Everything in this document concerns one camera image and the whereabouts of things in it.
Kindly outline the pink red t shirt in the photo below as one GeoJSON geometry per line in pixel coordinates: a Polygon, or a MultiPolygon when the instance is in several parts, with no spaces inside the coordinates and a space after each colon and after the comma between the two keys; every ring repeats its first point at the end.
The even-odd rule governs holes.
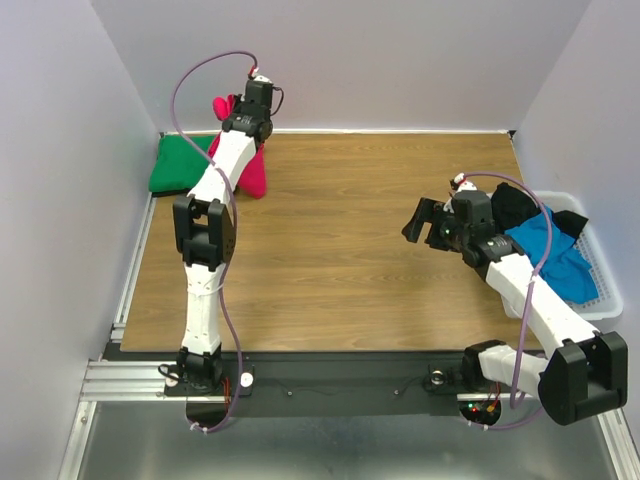
{"type": "MultiPolygon", "coordinates": [[[[230,117],[234,108],[240,103],[240,96],[229,94],[226,97],[219,96],[213,99],[212,109],[219,121],[230,117]]],[[[243,192],[254,199],[261,199],[267,193],[267,176],[264,158],[265,145],[259,146],[254,157],[244,168],[236,184],[243,192]]]]}

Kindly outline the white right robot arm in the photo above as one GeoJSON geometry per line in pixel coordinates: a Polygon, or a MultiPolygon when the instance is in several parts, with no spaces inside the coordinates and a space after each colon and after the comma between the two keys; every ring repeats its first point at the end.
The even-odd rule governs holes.
{"type": "Polygon", "coordinates": [[[538,399],[563,426],[626,404],[626,342],[616,332],[596,329],[536,274],[521,246],[497,232],[485,192],[459,191],[446,203],[421,198],[402,234],[415,243],[425,224],[430,226],[426,244],[460,254],[525,320],[545,352],[529,355],[500,340],[474,344],[465,349],[460,366],[467,388],[505,384],[538,399]]]}

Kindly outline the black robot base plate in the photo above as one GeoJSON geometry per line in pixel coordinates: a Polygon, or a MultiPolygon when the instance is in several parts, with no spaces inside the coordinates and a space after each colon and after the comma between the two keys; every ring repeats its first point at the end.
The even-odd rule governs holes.
{"type": "Polygon", "coordinates": [[[463,354],[444,351],[249,352],[222,355],[236,418],[459,415],[508,387],[464,381],[463,354]]]}

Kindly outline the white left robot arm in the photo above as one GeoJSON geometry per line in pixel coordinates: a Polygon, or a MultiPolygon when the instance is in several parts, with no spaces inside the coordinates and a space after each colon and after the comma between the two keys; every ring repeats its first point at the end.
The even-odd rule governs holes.
{"type": "Polygon", "coordinates": [[[236,245],[237,211],[233,192],[270,136],[274,85],[258,75],[233,101],[209,165],[188,194],[173,204],[176,248],[187,278],[186,328],[177,354],[179,378],[199,393],[215,392],[222,382],[218,310],[225,272],[236,245]]]}

